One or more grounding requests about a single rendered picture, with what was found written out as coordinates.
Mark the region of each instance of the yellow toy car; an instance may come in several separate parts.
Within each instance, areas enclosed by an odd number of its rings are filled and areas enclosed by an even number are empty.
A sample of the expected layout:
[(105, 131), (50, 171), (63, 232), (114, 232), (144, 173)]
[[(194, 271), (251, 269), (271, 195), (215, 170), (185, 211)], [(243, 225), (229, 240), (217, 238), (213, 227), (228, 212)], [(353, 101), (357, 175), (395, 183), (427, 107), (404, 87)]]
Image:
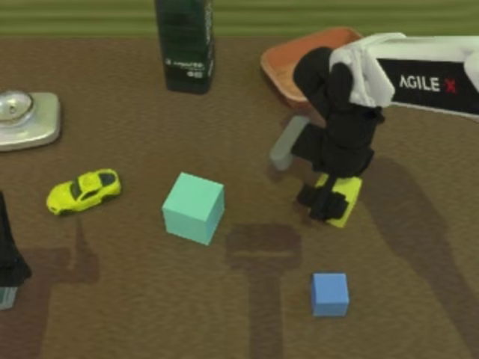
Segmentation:
[(46, 206), (54, 215), (67, 215), (101, 204), (120, 193), (116, 171), (101, 169), (56, 185), (46, 199)]

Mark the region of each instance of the white scale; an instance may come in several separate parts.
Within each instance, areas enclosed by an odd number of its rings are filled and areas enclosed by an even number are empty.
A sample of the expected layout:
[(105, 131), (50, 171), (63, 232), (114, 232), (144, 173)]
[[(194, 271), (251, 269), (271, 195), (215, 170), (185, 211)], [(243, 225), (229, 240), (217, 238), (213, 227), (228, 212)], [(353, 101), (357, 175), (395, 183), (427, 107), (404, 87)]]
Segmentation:
[(53, 93), (0, 93), (0, 152), (43, 146), (60, 135), (60, 100)]

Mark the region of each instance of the yellow block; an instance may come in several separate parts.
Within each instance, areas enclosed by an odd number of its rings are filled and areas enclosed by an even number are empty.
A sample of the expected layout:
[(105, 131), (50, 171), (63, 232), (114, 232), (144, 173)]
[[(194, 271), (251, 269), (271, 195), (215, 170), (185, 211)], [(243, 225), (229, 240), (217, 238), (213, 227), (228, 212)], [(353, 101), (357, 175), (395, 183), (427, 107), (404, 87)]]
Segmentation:
[[(321, 175), (321, 177), (318, 179), (316, 183), (316, 188), (323, 187), (326, 184), (327, 180), (328, 180), (327, 174)], [(360, 179), (359, 177), (341, 178), (336, 180), (336, 183), (334, 187), (332, 188), (332, 191), (342, 194), (344, 197), (346, 197), (346, 201), (348, 205), (346, 208), (346, 212), (341, 218), (329, 219), (326, 221), (326, 223), (329, 223), (332, 226), (335, 226), (338, 228), (343, 228), (346, 225), (347, 220), (350, 217), (351, 212), (358, 200), (359, 192), (361, 191), (361, 186), (362, 186), (362, 179)]]

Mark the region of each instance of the green cube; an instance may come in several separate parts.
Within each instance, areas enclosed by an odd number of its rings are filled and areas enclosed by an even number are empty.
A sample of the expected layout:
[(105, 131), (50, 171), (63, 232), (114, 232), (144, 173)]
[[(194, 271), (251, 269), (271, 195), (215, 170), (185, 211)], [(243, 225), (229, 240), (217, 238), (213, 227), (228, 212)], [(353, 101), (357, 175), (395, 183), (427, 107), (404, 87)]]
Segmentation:
[(224, 186), (181, 173), (162, 212), (168, 233), (208, 245), (225, 212)]

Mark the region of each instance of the green background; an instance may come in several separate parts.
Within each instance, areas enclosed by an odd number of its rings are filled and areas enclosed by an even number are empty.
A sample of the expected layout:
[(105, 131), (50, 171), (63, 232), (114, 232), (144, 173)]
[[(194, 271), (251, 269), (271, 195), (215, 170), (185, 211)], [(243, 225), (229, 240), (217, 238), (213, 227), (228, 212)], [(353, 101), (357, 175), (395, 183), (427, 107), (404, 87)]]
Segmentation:
[[(477, 34), (479, 0), (213, 0), (217, 35)], [(0, 0), (0, 35), (154, 36), (153, 0)]]

